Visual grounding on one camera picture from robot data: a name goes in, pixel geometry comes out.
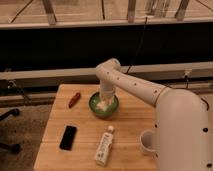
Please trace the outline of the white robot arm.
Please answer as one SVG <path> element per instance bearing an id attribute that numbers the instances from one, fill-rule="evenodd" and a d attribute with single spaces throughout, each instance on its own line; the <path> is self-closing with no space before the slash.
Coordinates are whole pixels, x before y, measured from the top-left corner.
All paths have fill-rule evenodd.
<path id="1" fill-rule="evenodd" d="M 99 64 L 96 76 L 102 96 L 119 87 L 155 107 L 156 171 L 213 171 L 207 105 L 197 94 L 126 75 L 115 58 Z"/>

